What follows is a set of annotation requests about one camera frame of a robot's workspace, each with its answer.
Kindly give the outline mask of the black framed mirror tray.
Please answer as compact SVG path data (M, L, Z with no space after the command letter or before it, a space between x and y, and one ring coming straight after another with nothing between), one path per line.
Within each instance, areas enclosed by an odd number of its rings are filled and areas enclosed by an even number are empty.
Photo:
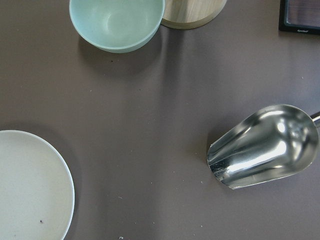
M308 35L320 34L319 0L281 0L278 29Z

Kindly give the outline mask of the mint green bowl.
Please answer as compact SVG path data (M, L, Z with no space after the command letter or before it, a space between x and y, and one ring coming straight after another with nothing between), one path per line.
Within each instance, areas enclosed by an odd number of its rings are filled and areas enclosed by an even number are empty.
M77 33L110 53L129 53L147 44L165 11L163 0L71 0L69 15Z

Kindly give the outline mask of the steel ice scoop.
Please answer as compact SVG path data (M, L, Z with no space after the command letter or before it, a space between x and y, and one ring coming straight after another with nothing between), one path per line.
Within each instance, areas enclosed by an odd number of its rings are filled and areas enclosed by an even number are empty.
M320 114L287 104L264 107L212 143L207 164L231 189L266 183L308 168L320 151Z

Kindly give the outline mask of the white round plate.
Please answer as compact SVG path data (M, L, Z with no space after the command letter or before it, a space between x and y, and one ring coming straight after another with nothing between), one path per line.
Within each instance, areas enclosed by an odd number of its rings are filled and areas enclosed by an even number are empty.
M29 132L0 132L0 238L63 240L75 188L60 153Z

